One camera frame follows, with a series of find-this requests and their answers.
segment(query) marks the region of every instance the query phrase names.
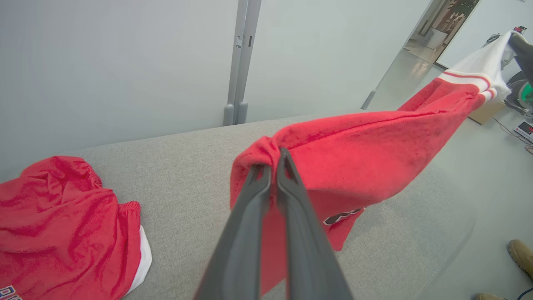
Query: tan boot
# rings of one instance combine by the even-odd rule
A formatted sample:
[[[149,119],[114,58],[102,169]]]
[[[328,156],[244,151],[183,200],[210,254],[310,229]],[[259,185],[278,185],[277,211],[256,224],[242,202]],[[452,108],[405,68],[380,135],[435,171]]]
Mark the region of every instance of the tan boot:
[[[533,251],[521,240],[510,241],[508,250],[518,267],[533,279]]]
[[[475,300],[505,300],[504,298],[494,296],[491,294],[477,294]]]

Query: white stripe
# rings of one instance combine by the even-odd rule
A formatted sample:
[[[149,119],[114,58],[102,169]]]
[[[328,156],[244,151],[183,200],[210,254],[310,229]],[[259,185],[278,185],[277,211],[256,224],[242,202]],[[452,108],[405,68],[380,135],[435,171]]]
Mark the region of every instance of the white stripe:
[[[446,72],[457,74],[457,75],[463,75],[463,76],[480,76],[480,77],[486,78],[487,81],[490,82],[489,78],[487,78],[486,76],[483,76],[483,74],[467,74],[467,73],[462,73],[462,72],[458,72],[455,70],[453,71],[447,70]],[[487,84],[487,82],[480,78],[456,77],[456,76],[448,75],[446,73],[442,73],[439,76],[439,78],[449,83],[453,83],[453,84],[473,84],[478,87],[480,92],[486,91],[489,88],[489,85]]]
[[[488,100],[492,99],[492,94],[488,90],[485,91],[485,92],[480,93],[480,95],[485,96],[485,102],[487,102]]]
[[[132,285],[126,295],[144,282],[148,269],[150,269],[150,265],[152,264],[152,250],[150,249],[150,244],[148,244],[148,239],[146,238],[142,225],[139,229],[139,234],[141,236],[141,261],[139,262],[139,267],[133,278]]]

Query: potted plant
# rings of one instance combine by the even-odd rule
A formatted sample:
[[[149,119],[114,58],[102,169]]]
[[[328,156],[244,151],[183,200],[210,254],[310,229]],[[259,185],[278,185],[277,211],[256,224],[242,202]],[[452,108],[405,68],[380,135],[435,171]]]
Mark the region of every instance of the potted plant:
[[[467,18],[474,10],[479,0],[454,0],[450,3],[448,12],[444,15],[436,28],[431,28],[433,35],[427,43],[427,47],[436,49],[448,36],[450,27],[460,20]]]

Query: red fabric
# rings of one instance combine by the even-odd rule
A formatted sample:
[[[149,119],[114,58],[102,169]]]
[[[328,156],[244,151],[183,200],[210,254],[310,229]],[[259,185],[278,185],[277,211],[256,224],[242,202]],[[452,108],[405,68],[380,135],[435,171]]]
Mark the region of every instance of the red fabric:
[[[436,78],[398,111],[314,120],[262,137],[233,163],[230,205],[235,204],[251,165],[270,165],[276,174],[280,147],[289,149],[320,221],[390,198],[426,167],[469,113],[484,103],[485,96],[479,92],[475,85]],[[273,185],[263,227],[262,294],[286,275],[285,221],[276,208],[275,189]],[[342,249],[361,213],[324,225],[333,249]]]
[[[139,262],[140,206],[118,204],[78,157],[0,185],[0,288],[23,299],[120,299]]]

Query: cardboard box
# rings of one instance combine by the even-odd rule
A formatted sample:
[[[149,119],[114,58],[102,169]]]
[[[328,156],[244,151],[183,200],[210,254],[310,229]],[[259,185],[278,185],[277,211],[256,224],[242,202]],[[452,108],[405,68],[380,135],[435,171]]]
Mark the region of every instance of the cardboard box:
[[[468,117],[483,125],[504,107],[505,103],[501,101],[489,101],[483,104],[480,108],[474,110]]]

